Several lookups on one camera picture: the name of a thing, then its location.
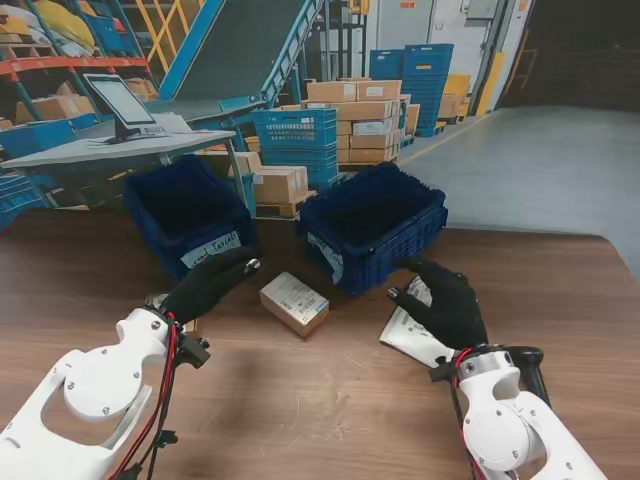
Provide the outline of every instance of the robotic hand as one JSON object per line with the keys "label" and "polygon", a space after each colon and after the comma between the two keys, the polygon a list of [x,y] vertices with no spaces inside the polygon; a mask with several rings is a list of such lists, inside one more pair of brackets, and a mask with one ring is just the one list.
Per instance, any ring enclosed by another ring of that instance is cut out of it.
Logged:
{"label": "robotic hand", "polygon": [[[254,249],[236,248],[205,259],[159,306],[136,308],[119,321],[118,344],[86,353],[73,350],[62,357],[0,433],[0,478],[103,478],[151,399],[152,388],[142,384],[142,366],[164,360],[161,397],[167,390],[170,392],[177,365],[202,366],[209,358],[208,343],[187,336],[182,327],[207,313],[231,289],[255,273],[260,267],[255,256]],[[49,431],[42,423],[42,415],[59,390],[70,411],[83,420],[97,422],[124,412],[112,436],[102,445],[83,445]],[[158,403],[143,433],[148,433],[157,416],[163,421],[166,408],[168,401]],[[132,452],[112,478],[120,478],[118,475],[131,460]]]}
{"label": "robotic hand", "polygon": [[[480,306],[464,275],[418,257],[398,266],[420,275],[433,301],[428,307],[397,288],[389,290],[391,299],[440,342],[460,351],[450,363],[443,359],[431,379],[451,382],[474,478],[517,479],[519,468],[546,456],[533,480],[606,480],[551,410],[540,373],[542,351],[488,345]],[[520,391],[520,380],[529,391]],[[469,400],[464,418],[458,386]]]}

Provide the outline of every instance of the computer monitor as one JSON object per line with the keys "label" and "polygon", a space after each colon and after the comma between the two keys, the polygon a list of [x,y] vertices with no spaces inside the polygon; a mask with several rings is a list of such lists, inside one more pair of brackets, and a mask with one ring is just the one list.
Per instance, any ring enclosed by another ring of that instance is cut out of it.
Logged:
{"label": "computer monitor", "polygon": [[116,135],[109,143],[123,142],[142,133],[145,127],[157,127],[147,108],[119,75],[84,74],[84,78],[115,114]]}

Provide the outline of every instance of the desk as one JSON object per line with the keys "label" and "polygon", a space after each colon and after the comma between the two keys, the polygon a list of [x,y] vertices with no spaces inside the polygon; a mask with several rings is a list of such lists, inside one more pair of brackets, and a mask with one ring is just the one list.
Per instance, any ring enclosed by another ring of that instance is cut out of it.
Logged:
{"label": "desk", "polygon": [[[258,222],[258,238],[261,271],[200,322],[211,360],[179,369],[166,428],[180,442],[154,479],[468,480],[447,387],[378,343],[393,310],[385,289],[336,290],[290,222]],[[609,479],[635,478],[640,292],[611,244],[445,230],[426,254],[468,275],[493,341],[544,349],[558,415]],[[283,269],[331,302],[306,341],[258,298]],[[168,287],[130,220],[112,213],[28,212],[0,241],[0,272],[0,428],[59,357],[116,342],[116,321]],[[397,272],[385,287],[410,278]],[[108,431],[67,418],[45,421],[83,441]]]}
{"label": "desk", "polygon": [[[172,157],[194,152],[212,145],[224,143],[229,153],[240,198],[246,205],[242,176],[231,138],[234,132],[224,130],[193,133],[163,133],[157,137],[138,138],[128,142],[107,145],[102,143],[109,137],[81,139],[66,143],[44,152],[38,152],[15,160],[3,162],[3,168],[14,168],[27,175],[44,173],[53,175],[64,187],[69,185],[69,176],[78,170],[109,168],[122,169],[127,166],[142,166],[159,160],[168,165]],[[100,165],[88,165],[100,162]]]}

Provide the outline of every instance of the warehouse floor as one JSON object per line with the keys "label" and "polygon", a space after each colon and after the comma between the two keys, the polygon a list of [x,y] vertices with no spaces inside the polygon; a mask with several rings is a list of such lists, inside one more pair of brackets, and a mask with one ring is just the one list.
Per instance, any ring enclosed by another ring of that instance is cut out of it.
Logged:
{"label": "warehouse floor", "polygon": [[602,235],[640,279],[640,114],[523,107],[448,130],[400,163],[447,194],[449,226]]}

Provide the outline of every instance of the white desk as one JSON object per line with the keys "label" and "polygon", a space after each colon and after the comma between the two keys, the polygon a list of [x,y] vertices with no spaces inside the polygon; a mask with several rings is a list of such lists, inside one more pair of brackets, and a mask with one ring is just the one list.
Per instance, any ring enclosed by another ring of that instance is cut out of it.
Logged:
{"label": "white desk", "polygon": [[85,162],[105,162],[114,159],[125,159],[144,156],[158,156],[163,165],[171,163],[171,157],[194,152],[212,145],[224,143],[229,153],[231,167],[236,180],[238,195],[247,204],[242,184],[242,176],[236,159],[231,138],[234,132],[211,130],[193,133],[163,133],[157,137],[139,138],[123,143],[107,145],[102,143],[109,137],[76,140],[44,152],[2,163],[3,168],[14,168],[24,173],[38,170],[41,167],[56,165],[80,164]]}

